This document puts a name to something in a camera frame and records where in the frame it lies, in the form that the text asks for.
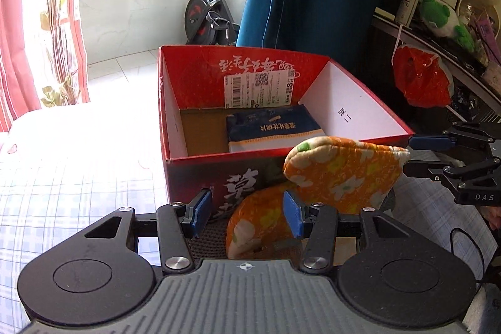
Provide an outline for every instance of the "black circular mount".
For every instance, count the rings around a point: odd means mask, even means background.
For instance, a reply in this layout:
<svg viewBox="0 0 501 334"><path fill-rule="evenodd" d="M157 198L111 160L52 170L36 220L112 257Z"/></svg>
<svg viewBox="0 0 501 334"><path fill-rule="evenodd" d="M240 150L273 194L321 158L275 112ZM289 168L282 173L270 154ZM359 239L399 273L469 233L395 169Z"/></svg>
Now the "black circular mount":
<svg viewBox="0 0 501 334"><path fill-rule="evenodd" d="M131 250L83 249L87 253L73 256L74 248L58 245L21 271L19 298L31 319L53 326L98 325L134 310L153 290L153 269Z"/></svg>
<svg viewBox="0 0 501 334"><path fill-rule="evenodd" d="M474 296L471 270L427 240L413 243L378 241L348 259L338 275L345 300L388 326L430 328L460 317Z"/></svg>

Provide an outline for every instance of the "qr code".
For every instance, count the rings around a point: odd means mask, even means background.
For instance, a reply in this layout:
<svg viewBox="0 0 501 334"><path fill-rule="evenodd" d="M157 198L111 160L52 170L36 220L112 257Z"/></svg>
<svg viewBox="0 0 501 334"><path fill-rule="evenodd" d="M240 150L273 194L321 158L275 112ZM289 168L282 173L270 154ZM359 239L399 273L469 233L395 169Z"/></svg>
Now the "qr code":
<svg viewBox="0 0 501 334"><path fill-rule="evenodd" d="M263 86L263 85L268 85L268 77L269 77L269 73L267 73L267 72L257 73L256 77L255 77L255 85L256 85L256 87L260 87L260 86Z"/></svg>

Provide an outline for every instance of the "sheer curtain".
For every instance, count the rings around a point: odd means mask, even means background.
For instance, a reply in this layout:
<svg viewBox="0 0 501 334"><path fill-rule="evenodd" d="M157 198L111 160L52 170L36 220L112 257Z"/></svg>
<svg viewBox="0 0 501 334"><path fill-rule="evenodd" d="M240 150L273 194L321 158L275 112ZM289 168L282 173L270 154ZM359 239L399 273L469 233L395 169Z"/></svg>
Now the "sheer curtain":
<svg viewBox="0 0 501 334"><path fill-rule="evenodd" d="M31 110L89 102L79 0L0 0L0 131Z"/></svg>

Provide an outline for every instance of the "orange fabric pouch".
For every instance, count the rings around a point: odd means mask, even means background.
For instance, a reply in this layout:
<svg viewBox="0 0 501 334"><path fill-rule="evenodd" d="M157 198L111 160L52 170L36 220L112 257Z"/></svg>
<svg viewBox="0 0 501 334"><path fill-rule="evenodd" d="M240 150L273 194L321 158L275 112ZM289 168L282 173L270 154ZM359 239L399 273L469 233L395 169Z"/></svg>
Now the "orange fabric pouch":
<svg viewBox="0 0 501 334"><path fill-rule="evenodd" d="M309 139L292 149L284 163L289 182L257 191L239 205L226 229L228 258L256 258L273 248L294 247L282 213L284 191L299 193L307 204L322 202L340 213L379 208L402 174L410 152L334 136Z"/></svg>

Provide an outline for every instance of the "white bottle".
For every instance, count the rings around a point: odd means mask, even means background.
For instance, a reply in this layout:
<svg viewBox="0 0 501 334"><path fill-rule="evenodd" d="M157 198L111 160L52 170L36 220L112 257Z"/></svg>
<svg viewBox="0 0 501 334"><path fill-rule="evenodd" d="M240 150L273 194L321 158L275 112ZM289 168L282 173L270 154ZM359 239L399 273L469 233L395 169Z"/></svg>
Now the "white bottle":
<svg viewBox="0 0 501 334"><path fill-rule="evenodd" d="M419 0L402 0L395 16L395 22L409 26L418 2Z"/></svg>

